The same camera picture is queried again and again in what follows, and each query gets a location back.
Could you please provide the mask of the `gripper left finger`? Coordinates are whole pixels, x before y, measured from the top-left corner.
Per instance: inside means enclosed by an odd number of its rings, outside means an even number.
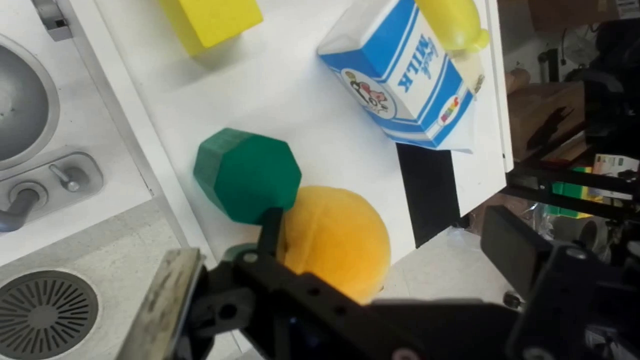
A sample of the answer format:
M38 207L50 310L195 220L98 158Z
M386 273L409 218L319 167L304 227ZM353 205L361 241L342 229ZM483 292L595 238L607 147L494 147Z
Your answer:
M187 318L203 267L199 247L164 254L116 360L195 360Z

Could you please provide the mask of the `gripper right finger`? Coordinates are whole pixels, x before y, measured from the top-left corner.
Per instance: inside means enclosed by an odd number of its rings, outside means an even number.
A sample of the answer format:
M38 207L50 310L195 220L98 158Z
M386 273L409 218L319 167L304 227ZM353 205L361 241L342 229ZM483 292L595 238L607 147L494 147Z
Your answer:
M546 239L515 211L491 205L480 247L505 276L502 304L540 313L636 313L639 273L584 241Z

